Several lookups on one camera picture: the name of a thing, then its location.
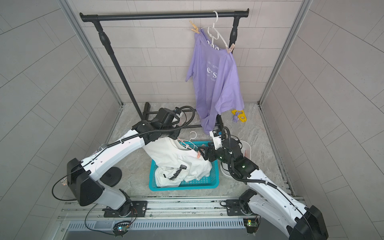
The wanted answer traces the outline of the beige clothespin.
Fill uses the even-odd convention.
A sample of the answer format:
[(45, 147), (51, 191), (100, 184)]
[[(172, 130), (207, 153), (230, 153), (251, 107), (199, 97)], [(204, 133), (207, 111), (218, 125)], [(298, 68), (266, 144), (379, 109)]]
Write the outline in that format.
[(199, 28), (192, 22), (192, 21), (189, 21), (190, 22), (190, 24), (192, 25), (192, 31), (194, 32), (194, 33), (196, 33), (196, 34), (200, 34), (200, 31), (199, 31)]

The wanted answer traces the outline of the white garment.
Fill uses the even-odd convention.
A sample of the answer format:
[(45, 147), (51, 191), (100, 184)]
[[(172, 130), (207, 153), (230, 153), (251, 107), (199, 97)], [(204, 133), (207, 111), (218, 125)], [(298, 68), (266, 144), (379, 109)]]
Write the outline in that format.
[(198, 159), (197, 152), (169, 137), (150, 142), (143, 149), (158, 166), (155, 181), (159, 188), (179, 187), (182, 182), (210, 176), (212, 164), (209, 161), (202, 156)]

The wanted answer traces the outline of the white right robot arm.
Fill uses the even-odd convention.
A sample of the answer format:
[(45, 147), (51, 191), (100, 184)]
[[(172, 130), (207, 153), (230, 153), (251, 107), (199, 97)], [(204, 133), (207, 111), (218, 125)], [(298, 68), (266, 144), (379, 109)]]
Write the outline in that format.
[(246, 215), (258, 215), (283, 232), (290, 240), (326, 240), (329, 233), (322, 212), (315, 206), (307, 207), (280, 187), (245, 157), (236, 140), (226, 139), (216, 149), (213, 143), (199, 148), (205, 160), (227, 164), (230, 176), (248, 185), (239, 198), (240, 209)]

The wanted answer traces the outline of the purple t-shirt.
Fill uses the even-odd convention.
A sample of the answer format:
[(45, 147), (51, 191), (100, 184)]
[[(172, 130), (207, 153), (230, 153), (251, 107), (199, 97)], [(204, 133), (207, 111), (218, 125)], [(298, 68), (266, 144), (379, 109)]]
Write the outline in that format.
[(186, 81), (193, 79), (196, 110), (204, 133), (214, 130), (218, 115), (244, 109), (238, 69), (226, 49), (212, 47), (211, 38), (203, 29), (195, 34), (195, 47)]

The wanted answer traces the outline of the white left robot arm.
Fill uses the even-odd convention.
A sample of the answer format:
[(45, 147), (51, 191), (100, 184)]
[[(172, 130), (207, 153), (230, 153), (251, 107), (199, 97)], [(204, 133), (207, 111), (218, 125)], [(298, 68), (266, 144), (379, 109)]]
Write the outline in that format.
[(101, 178), (115, 164), (143, 146), (163, 137), (178, 137), (181, 127), (181, 108), (160, 108), (152, 120), (135, 124), (117, 141), (101, 147), (91, 156), (67, 164), (67, 185), (82, 206), (99, 204), (119, 216), (131, 212), (132, 201), (123, 190), (116, 190), (102, 182)]

